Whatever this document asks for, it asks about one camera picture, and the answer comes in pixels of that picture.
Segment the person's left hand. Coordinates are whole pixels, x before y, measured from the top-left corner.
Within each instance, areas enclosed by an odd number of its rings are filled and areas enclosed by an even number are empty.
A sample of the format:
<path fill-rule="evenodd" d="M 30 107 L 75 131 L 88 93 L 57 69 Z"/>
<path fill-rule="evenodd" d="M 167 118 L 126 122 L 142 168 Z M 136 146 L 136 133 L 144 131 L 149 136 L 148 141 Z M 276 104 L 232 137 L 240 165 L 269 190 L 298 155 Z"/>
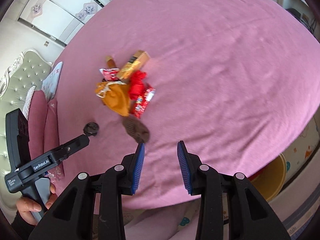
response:
<path fill-rule="evenodd" d="M 56 194 L 56 187 L 54 184 L 50 185 L 50 197 L 48 201 L 46 202 L 46 208 L 49 209 L 53 203 L 57 200 L 57 194 Z M 36 203 L 35 201 L 26 198 L 21 197 L 16 202 L 18 213 L 21 215 L 22 219 L 25 220 L 28 224 L 31 225 L 37 225 L 38 222 L 33 217 L 33 212 L 40 212 L 42 210 L 42 207 L 40 204 Z"/>

